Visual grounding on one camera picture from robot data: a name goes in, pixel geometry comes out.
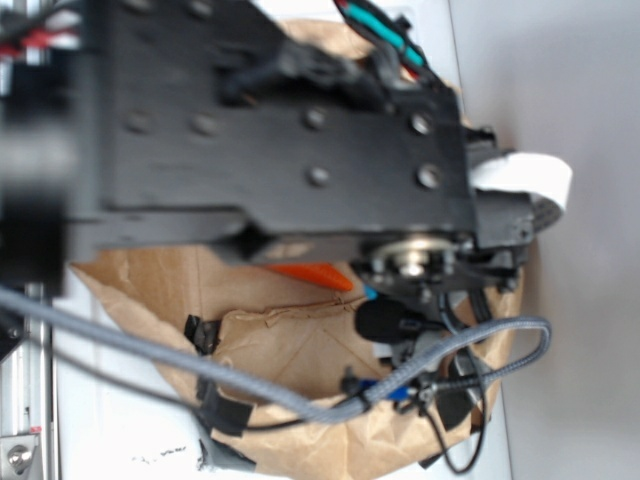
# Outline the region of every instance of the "red wire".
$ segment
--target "red wire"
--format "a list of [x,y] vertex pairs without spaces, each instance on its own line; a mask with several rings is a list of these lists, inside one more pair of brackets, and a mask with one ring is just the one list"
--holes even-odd
[[73,33],[72,30],[60,30],[56,32],[50,32],[41,28],[37,28],[29,32],[29,35],[20,40],[20,47],[16,48],[14,45],[6,44],[0,45],[0,57],[16,58],[20,56],[22,50],[25,48],[38,48],[45,49],[51,46],[51,40],[58,35],[65,33]]
[[58,35],[59,32],[49,32],[43,29],[33,30],[26,38],[20,42],[23,47],[31,48],[47,48],[51,40]]
[[20,50],[12,45],[0,45],[0,57],[16,58],[20,55]]

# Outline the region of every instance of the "black clip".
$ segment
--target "black clip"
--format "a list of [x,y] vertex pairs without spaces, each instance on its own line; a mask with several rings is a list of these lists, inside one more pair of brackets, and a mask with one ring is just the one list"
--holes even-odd
[[200,355],[211,355],[215,352],[220,339],[222,320],[203,322],[200,317],[189,315],[184,326],[184,336],[193,343]]

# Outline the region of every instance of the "screw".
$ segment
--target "screw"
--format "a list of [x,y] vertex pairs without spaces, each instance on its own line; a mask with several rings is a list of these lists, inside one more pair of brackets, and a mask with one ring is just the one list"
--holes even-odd
[[415,278],[424,274],[424,267],[419,263],[407,263],[399,268],[400,275],[403,277]]
[[31,461],[31,452],[22,445],[16,445],[7,455],[7,460],[9,461],[9,465],[17,471],[20,467]]
[[331,174],[326,168],[312,167],[307,171],[307,180],[315,187],[326,187],[331,180]]
[[411,127],[420,135],[428,135],[431,133],[431,122],[421,113],[411,115]]
[[190,0],[189,12],[200,20],[209,20],[213,17],[213,3],[211,0]]
[[120,0],[120,3],[134,13],[146,15],[153,10],[152,0]]
[[467,252],[467,253],[468,253],[468,252],[473,252],[473,249],[474,249],[473,239],[472,239],[472,238],[470,238],[470,239],[468,239],[468,240],[465,240],[465,241],[462,243],[462,245],[460,246],[460,249],[461,249],[463,252]]
[[313,107],[304,113],[304,124],[311,130],[322,130],[327,123],[327,111],[320,107]]
[[205,137],[213,137],[216,134],[216,120],[209,113],[196,113],[191,117],[191,129]]
[[125,120],[125,126],[133,133],[148,134],[151,124],[151,115],[144,110],[131,110]]
[[440,173],[435,165],[425,164],[416,172],[420,185],[428,190],[433,190],[440,186]]

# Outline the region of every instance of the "black metal plate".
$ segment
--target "black metal plate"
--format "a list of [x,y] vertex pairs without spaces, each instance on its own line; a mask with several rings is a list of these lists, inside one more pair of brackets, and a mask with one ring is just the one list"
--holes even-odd
[[[214,11],[230,3],[248,2],[217,1]],[[144,15],[115,0],[109,6],[103,48],[111,207],[237,207],[269,234],[475,231],[463,132],[449,92],[415,104],[436,120],[426,136],[412,131],[408,110],[358,113],[338,98],[293,87],[255,108],[225,108],[215,96],[215,20],[195,18],[177,0],[155,2]],[[237,21],[238,31],[255,34],[250,22]],[[312,131],[301,117],[317,105],[328,111],[327,123]],[[144,112],[147,131],[127,126],[132,112]],[[197,113],[214,118],[213,136],[191,128]],[[440,170],[440,188],[416,182],[425,163]],[[308,182],[312,167],[330,173],[325,187]]]

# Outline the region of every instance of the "bolt head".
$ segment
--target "bolt head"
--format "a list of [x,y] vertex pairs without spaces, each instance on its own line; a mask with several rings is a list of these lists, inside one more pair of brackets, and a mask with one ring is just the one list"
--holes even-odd
[[151,133],[153,119],[149,112],[144,110],[131,110],[125,119],[127,130],[141,135]]
[[120,4],[127,10],[139,15],[151,13],[154,8],[152,0],[120,0]]
[[440,186],[442,181],[438,167],[431,164],[421,166],[416,172],[418,183],[427,190],[434,190]]
[[303,120],[310,130],[322,130],[327,123],[327,111],[320,107],[310,108],[304,113]]
[[312,167],[307,171],[307,180],[314,187],[326,187],[331,181],[331,174],[326,168]]
[[213,18],[213,2],[211,0],[189,0],[187,7],[189,13],[200,20]]
[[191,129],[204,137],[213,137],[216,134],[216,120],[209,113],[196,113],[191,117]]
[[411,115],[411,128],[418,135],[429,135],[431,133],[431,121],[422,113]]

